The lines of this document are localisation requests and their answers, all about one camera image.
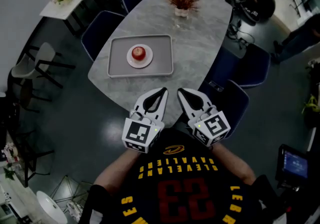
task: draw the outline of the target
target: tray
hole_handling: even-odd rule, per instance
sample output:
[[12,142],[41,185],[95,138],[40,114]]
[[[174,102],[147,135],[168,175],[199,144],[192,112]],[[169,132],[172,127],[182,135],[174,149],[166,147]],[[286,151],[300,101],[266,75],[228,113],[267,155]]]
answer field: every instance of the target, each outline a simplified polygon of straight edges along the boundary
[[[138,44],[149,46],[153,52],[151,63],[143,68],[134,68],[127,61],[128,50]],[[109,77],[170,76],[173,72],[174,59],[170,35],[138,35],[112,39],[107,67]]]

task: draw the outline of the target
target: black jersey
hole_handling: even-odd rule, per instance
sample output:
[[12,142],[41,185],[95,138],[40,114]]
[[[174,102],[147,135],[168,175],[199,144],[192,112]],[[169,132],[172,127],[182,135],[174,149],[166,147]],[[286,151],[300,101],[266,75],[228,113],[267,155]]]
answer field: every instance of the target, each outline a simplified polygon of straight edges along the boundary
[[91,187],[79,223],[258,223],[261,205],[250,191],[200,142],[169,129],[139,157],[117,196]]

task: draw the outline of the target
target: screen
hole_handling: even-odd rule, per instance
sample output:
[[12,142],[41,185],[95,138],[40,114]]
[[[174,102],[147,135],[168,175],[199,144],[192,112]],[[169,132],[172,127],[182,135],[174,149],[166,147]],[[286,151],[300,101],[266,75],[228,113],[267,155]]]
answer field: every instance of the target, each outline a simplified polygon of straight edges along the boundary
[[296,154],[284,151],[284,170],[302,176],[308,177],[308,162]]

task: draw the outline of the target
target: yellow logo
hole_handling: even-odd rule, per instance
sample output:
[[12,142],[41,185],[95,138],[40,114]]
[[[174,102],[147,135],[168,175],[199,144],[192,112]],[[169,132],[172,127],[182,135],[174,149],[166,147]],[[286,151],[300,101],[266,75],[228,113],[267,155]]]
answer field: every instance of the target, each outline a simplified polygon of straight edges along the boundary
[[176,154],[176,153],[184,151],[185,150],[185,146],[183,146],[183,145],[173,145],[173,146],[168,146],[165,149],[167,151],[164,151],[163,154],[172,155],[172,154]]

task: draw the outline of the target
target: apple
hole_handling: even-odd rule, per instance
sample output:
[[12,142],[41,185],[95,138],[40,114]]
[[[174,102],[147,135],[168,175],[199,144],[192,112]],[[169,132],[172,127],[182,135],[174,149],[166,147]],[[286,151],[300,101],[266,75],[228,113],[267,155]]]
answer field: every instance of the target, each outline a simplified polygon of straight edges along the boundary
[[142,61],[146,57],[145,48],[138,46],[132,50],[132,57],[137,61]]

